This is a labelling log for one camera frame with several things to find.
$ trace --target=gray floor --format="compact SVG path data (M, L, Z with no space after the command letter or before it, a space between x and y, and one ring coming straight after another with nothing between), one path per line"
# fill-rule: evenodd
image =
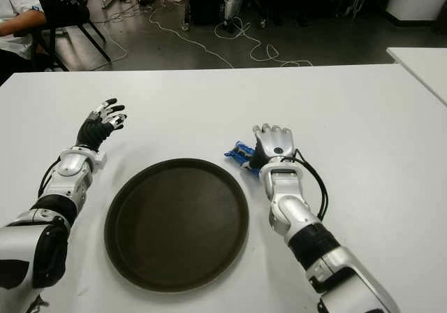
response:
M91 19L94 22L104 21L134 3L136 0L131 0L131 3L115 0L103 10L100 0L89 0ZM244 37L233 41L217 38L214 26L192 26L188 32L180 31L183 5L167 3L167 8L158 11L164 14L155 14L153 20L180 32L185 38L206 45L235 68L280 66L275 61L251 60L248 54L255 42ZM122 60L102 66L98 71L228 68L223 61L197 45L149 23L149 14L138 10L138 5L135 5L135 12L129 15L132 17L125 17L121 22L97 24L107 38L103 46L112 59L123 56L124 52L110 37L128 52ZM266 29L258 27L256 14L250 8L244 9L242 18L253 24L249 35L264 44L254 52L259 59L266 58L265 44L274 45L282 60L308 59L315 66L392 63L393 60L386 54L389 46L447 47L447 36L436 35L427 27L394 27L380 15L363 15L354 21L345 18L312 20L305 28L300 27L293 18L285 17L282 26L271 23ZM75 27L68 28L67 34L58 36L57 53L71 71L89 71L105 63L104 58Z

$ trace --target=white shirt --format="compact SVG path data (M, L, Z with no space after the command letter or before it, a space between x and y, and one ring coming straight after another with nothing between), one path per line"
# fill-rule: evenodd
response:
M39 0L0 0L0 22L5 22L28 10L42 11ZM22 58L31 58L32 37L14 37L13 35L0 37L0 49L14 52Z

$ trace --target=dark brown tray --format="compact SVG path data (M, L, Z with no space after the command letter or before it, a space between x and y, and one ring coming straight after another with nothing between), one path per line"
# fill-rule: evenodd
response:
M248 224L244 193L228 172L199 159L173 159L141 171L118 192L105 221L105 246L134 284L186 291L233 262Z

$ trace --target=white table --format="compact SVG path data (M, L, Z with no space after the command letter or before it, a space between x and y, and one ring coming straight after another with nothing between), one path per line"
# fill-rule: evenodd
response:
M129 118L103 146L109 161L73 228L65 277L43 292L45 313L316 312L318 296L269 227L258 180L223 156L236 140L254 144L251 126L263 122L293 130L327 184L325 225L402 312L445 310L447 110L400 65L14 75L0 88L0 224L34 203L47 166L73 144L88 112L114 96ZM236 178L249 203L249 238L214 283L161 295L112 267L103 225L125 182L178 157L212 161ZM317 211L321 197L307 173L303 186Z
M386 51L447 105L447 48L388 48Z

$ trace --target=robotic arm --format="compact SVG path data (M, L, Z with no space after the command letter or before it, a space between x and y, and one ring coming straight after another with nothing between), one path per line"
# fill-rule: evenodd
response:
M255 126L254 133L256 150L249 166L261 169L270 225L284 237L315 291L322 293L318 312L400 312L388 292L310 211L301 193L300 167L293 160L291 131L264 124Z
M99 146L126 119L113 114L124 109L116 102L107 100L90 113L75 146L64 150L45 174L37 202L0 228L0 313L38 312L46 304L39 293L64 275L71 227L93 174L106 161Z

